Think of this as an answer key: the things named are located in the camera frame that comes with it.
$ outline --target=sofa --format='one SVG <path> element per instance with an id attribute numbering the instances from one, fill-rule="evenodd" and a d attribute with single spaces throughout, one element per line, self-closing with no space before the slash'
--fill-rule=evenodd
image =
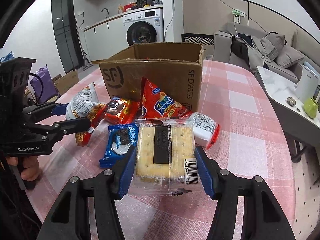
<path id="1" fill-rule="evenodd" d="M 255 36 L 257 38 L 263 38 L 268 33 L 265 31 L 257 30 L 246 25 L 235 24 L 233 22 L 228 22 L 219 28 L 220 31 L 214 34 L 214 49 L 213 49 L 213 60 L 230 63 L 250 70 L 250 67 L 243 59 L 237 57 L 231 52 L 232 45 L 232 35 L 237 33 L 245 33 L 247 35 Z M 287 44 L 292 46 L 297 51 L 304 55 L 299 63 L 296 63 L 289 68 L 280 67 L 275 61 L 269 64 L 269 69 L 287 79 L 298 83 L 302 74 L 303 62 L 307 61 L 312 65 L 312 67 L 320 73 L 320 44 L 310 35 L 297 30 L 293 37 L 285 37 Z"/>

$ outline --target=blue oreo package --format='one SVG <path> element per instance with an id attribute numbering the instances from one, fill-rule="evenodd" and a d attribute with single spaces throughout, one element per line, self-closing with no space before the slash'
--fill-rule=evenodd
<path id="1" fill-rule="evenodd" d="M 135 123 L 110 125 L 109 140 L 100 167 L 111 168 L 117 160 L 124 158 L 131 145 L 137 146 L 139 128 Z"/>

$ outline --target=human hand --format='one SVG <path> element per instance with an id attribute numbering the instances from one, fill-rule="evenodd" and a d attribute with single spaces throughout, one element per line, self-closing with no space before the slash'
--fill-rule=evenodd
<path id="1" fill-rule="evenodd" d="M 9 165 L 17 166 L 17 157 L 6 157 Z M 21 178 L 27 181 L 33 181 L 38 178 L 41 170 L 39 167 L 38 156 L 30 156 L 23 158 L 23 167 L 25 170 L 21 172 Z"/>

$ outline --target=pink and white checkered tablecloth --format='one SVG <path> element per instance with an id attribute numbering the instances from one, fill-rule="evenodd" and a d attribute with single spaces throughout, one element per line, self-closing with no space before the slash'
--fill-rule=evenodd
<path id="1" fill-rule="evenodd" d="M 221 125 L 217 142 L 207 150 L 221 168 L 237 176 L 262 176 L 273 191 L 290 223 L 295 216 L 295 186 L 286 139 L 265 93 L 247 70 L 205 60 L 203 64 L 199 112 Z M 60 99 L 72 96 L 95 82 L 101 102 L 110 100 L 100 70 L 82 79 Z M 53 116 L 43 124 L 64 120 Z M 77 147 L 74 135 L 64 136 L 53 153 L 39 157 L 43 177 L 28 192 L 29 200 L 43 221 L 71 176 L 87 179 L 102 170 L 99 159 L 108 140 L 108 123 L 102 121 L 92 134 L 88 147 Z M 206 239 L 217 201 L 204 192 L 174 197 L 126 195 L 116 201 L 119 220 L 126 239 Z M 244 200 L 239 198 L 234 239 L 240 239 Z"/>

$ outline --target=snack package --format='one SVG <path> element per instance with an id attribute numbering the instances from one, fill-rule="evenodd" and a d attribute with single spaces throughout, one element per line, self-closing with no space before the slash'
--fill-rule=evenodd
<path id="1" fill-rule="evenodd" d="M 139 102 L 114 97 L 107 104 L 104 119 L 111 124 L 132 123 L 139 107 Z"/>
<path id="2" fill-rule="evenodd" d="M 104 157 L 99 160 L 100 167 L 111 168 L 117 160 L 125 157 L 131 145 L 137 146 L 138 127 L 134 123 L 110 125 L 109 140 Z"/>
<path id="3" fill-rule="evenodd" d="M 143 118 L 187 117 L 192 113 L 147 78 L 141 82 L 141 108 Z"/>
<path id="4" fill-rule="evenodd" d="M 66 119 L 87 117 L 91 122 L 91 127 L 87 132 L 76 133 L 76 143 L 78 146 L 88 144 L 91 134 L 98 126 L 104 116 L 105 104 L 99 103 L 94 83 L 80 90 L 70 101 L 66 108 Z"/>
<path id="5" fill-rule="evenodd" d="M 217 141 L 220 125 L 212 118 L 199 112 L 194 112 L 190 119 L 195 120 L 193 125 L 195 143 L 209 149 Z"/>
<path id="6" fill-rule="evenodd" d="M 137 159 L 130 193 L 172 195 L 203 190 L 194 155 L 192 119 L 138 119 Z"/>

